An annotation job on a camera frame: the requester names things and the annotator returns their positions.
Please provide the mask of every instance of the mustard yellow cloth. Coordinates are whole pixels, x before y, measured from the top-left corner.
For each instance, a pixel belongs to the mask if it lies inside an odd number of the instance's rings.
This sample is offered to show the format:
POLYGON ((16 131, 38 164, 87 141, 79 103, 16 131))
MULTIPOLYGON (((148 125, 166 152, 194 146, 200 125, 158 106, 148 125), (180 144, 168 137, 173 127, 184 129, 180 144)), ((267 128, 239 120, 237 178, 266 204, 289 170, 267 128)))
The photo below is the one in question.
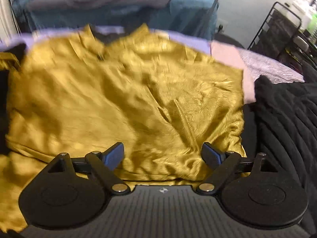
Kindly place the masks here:
POLYGON ((210 174, 205 141, 245 156, 242 71, 146 26, 109 45, 89 26, 36 44, 9 83, 14 152, 0 157, 3 230, 25 226, 18 195, 62 151, 83 157, 120 141, 125 157, 115 173, 130 185, 195 185, 210 174))

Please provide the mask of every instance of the ribbed black surface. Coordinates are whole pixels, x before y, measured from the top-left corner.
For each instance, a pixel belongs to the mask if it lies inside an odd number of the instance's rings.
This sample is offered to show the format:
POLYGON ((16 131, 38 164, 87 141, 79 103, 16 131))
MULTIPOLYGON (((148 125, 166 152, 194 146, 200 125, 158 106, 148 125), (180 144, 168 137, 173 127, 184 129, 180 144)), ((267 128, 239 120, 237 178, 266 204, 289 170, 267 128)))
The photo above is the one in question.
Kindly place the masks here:
POLYGON ((299 226, 281 230, 243 226, 228 217, 215 198, 200 196, 191 186, 137 186, 131 194, 113 198, 85 226, 60 231, 28 226, 22 234, 26 238, 309 237, 299 226))

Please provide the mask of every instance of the metal pin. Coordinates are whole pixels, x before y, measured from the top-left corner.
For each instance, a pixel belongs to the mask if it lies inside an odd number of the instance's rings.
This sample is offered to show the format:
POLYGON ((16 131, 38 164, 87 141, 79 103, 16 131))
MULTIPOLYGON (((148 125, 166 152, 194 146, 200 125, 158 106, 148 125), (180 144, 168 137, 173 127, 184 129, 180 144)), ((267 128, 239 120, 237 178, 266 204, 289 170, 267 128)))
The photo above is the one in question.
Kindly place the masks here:
POLYGON ((128 189, 128 186, 126 184, 123 184, 123 183, 117 183, 117 184, 112 186, 112 190, 114 190, 116 192, 124 192, 127 189, 128 189))
POLYGON ((213 191, 215 189, 215 186, 211 183, 202 183, 199 185, 199 189, 202 191, 213 191))

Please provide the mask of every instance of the white wall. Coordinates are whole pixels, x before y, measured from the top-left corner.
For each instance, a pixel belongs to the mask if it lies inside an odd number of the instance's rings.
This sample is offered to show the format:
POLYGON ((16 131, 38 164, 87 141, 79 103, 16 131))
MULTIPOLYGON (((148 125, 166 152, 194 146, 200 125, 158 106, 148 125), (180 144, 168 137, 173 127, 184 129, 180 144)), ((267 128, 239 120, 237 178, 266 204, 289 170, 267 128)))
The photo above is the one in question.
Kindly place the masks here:
POLYGON ((218 18, 228 22, 224 34, 247 48, 276 1, 293 0, 219 0, 218 18))

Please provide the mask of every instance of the wrinkled fabric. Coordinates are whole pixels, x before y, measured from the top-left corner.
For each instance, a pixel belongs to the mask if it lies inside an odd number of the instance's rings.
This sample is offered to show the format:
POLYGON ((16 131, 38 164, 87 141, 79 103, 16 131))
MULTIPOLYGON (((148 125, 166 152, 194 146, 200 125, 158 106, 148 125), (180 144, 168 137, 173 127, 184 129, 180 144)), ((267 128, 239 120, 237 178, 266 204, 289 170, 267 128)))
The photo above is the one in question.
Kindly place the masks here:
MULTIPOLYGON (((14 47, 17 44, 25 43, 28 49, 31 49, 33 44, 36 42, 43 41, 44 39, 48 39, 51 37, 57 36, 67 36, 73 32, 80 31, 82 29, 72 29, 72 28, 48 28, 41 29, 38 31, 34 31, 33 33, 22 33, 19 35, 15 35, 10 39, 4 39, 0 41, 0 51, 6 50, 9 47, 14 47)), ((109 33, 124 33, 124 28, 122 27, 114 27, 114 26, 96 26, 95 30, 101 34, 109 34, 109 33)), ((210 55, 210 44, 207 40, 191 37, 180 34, 175 31, 161 31, 161 30, 151 30, 155 33, 160 33, 161 36, 166 37, 167 39, 171 39, 173 41, 179 42, 183 45, 186 45, 190 48, 193 48, 199 52, 210 55)))
POLYGON ((274 59, 239 47, 237 50, 254 81, 263 75, 274 84, 304 82, 301 74, 274 59))
POLYGON ((109 45, 89 27, 34 45, 21 69, 10 71, 13 152, 0 158, 8 169, 0 178, 0 215, 7 216, 0 227, 25 227, 18 194, 42 161, 62 151, 83 157, 123 142, 115 173, 130 186, 195 186, 210 174, 200 157, 205 141, 245 156, 242 76, 146 26, 109 45))
POLYGON ((0 71, 9 70, 11 67, 18 69, 20 66, 19 60, 14 54, 2 52, 0 56, 0 71))
POLYGON ((254 80, 252 75, 241 59, 238 50, 235 46, 224 44, 213 40, 211 42, 211 54, 219 62, 230 65, 234 68, 243 70, 243 94, 244 103, 253 103, 256 100, 254 92, 254 80))

